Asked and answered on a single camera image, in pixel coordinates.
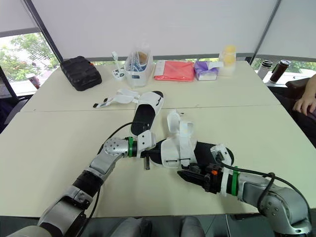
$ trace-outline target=plastic bag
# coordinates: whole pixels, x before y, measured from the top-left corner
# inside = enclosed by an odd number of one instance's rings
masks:
[[[149,47],[135,47],[124,68],[127,82],[132,88],[145,86],[153,71],[153,57]]]
[[[156,64],[154,78],[156,80],[193,81],[193,65],[192,62],[159,60]]]

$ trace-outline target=tree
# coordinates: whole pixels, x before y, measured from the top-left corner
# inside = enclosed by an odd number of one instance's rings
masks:
[[[21,81],[26,79],[29,73],[39,74],[39,67],[34,67],[20,61],[10,50],[3,47],[0,51],[0,65],[9,81]]]
[[[11,44],[17,47],[17,51],[27,51],[30,59],[40,61],[48,70],[54,69],[59,65],[56,56],[40,33],[16,36],[11,40]]]

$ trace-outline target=thermos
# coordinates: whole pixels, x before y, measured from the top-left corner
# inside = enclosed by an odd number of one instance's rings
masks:
[[[280,79],[285,70],[291,65],[291,61],[281,60],[272,70],[272,76],[269,80],[269,83],[276,83]]]
[[[261,80],[263,80],[263,78],[265,78],[266,74],[268,73],[268,71],[270,70],[270,68],[272,67],[273,62],[269,61],[269,60],[264,60],[262,61],[260,68],[258,70],[258,76],[261,78]]]

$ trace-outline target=black tumbler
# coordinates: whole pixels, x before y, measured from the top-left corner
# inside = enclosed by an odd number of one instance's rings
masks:
[[[280,79],[285,70],[291,65],[291,61],[281,60],[272,70],[272,76],[269,83],[276,83]]]

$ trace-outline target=black cable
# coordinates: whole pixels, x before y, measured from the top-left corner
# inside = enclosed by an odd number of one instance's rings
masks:
[[[113,137],[113,136],[114,136],[118,131],[120,131],[122,128],[124,128],[124,127],[126,127],[126,126],[128,126],[128,125],[130,125],[130,124],[143,124],[143,125],[144,125],[144,130],[143,130],[143,131],[145,131],[146,128],[149,129],[149,124],[148,124],[147,122],[138,122],[138,121],[135,121],[135,122],[128,122],[128,123],[122,125],[121,127],[119,127],[117,130],[115,130],[115,131],[108,137],[107,140],[109,140],[111,137]]]
[[[94,204],[94,206],[93,206],[93,209],[92,209],[92,211],[91,211],[91,214],[90,214],[90,216],[88,217],[88,219],[85,221],[85,223],[84,223],[84,225],[82,226],[82,228],[81,228],[79,234],[77,235],[77,237],[80,237],[80,236],[82,235],[82,233],[84,232],[85,228],[86,228],[87,225],[89,224],[89,222],[90,222],[90,220],[91,220],[91,218],[92,218],[92,216],[93,216],[93,214],[94,214],[94,212],[95,212],[95,209],[97,208],[97,204],[98,204],[99,196],[100,196],[100,190],[101,190],[101,189],[98,190],[97,198],[96,198],[96,200],[95,200],[95,204]]]
[[[274,173],[269,173],[272,177],[271,177],[271,180],[269,181],[268,185],[266,186],[266,188],[263,190],[263,192],[261,193],[260,197],[258,198],[258,201],[257,201],[257,208],[258,208],[258,212],[260,214],[262,214],[262,210],[260,208],[260,205],[262,203],[262,200],[263,198],[268,194],[268,191],[270,190],[275,178],[276,178],[276,175]]]
[[[225,168],[227,169],[231,169],[231,170],[235,170],[235,171],[238,171],[238,172],[244,172],[244,173],[249,173],[249,174],[256,174],[256,175],[261,175],[261,176],[265,176],[265,177],[270,177],[272,178],[273,175],[271,175],[271,173],[267,174],[267,173],[263,173],[263,172],[259,172],[259,171],[255,171],[255,170],[250,170],[250,169],[240,169],[240,168],[235,168],[235,167],[232,167],[230,165],[227,165],[225,163],[223,163],[221,160],[219,160],[218,158],[215,158],[217,162],[219,162],[221,165],[223,165]],[[293,185],[291,184],[290,182],[282,179],[282,178],[279,178],[277,176],[274,175],[274,179],[276,180],[279,180],[283,183],[285,183],[286,185],[288,185],[289,187],[291,187],[295,192],[297,192],[301,197],[302,199],[304,200],[304,202],[306,203],[307,205],[307,209],[308,209],[308,216],[309,216],[309,220],[312,221],[312,218],[311,218],[311,209],[310,209],[310,206],[306,200],[306,198],[304,197],[304,195]]]
[[[143,124],[144,125],[144,131],[145,129],[149,129],[149,124],[146,123],[146,122],[138,122],[138,121],[134,121],[134,122],[128,122],[124,125],[122,125],[121,127],[119,127],[117,130],[115,130],[109,137],[107,140],[109,140],[111,137],[113,137],[118,131],[120,131],[122,128],[130,125],[130,124]],[[92,209],[92,212],[90,214],[90,216],[88,217],[88,219],[85,221],[83,227],[81,228],[80,232],[78,233],[77,237],[80,237],[82,235],[82,233],[84,232],[85,228],[87,227],[87,225],[89,224],[94,212],[95,212],[95,209],[97,208],[97,204],[98,204],[98,201],[99,201],[99,196],[100,196],[100,189],[98,190],[98,194],[97,194],[97,198],[95,200],[95,203],[94,203],[94,206],[93,206],[93,209]]]

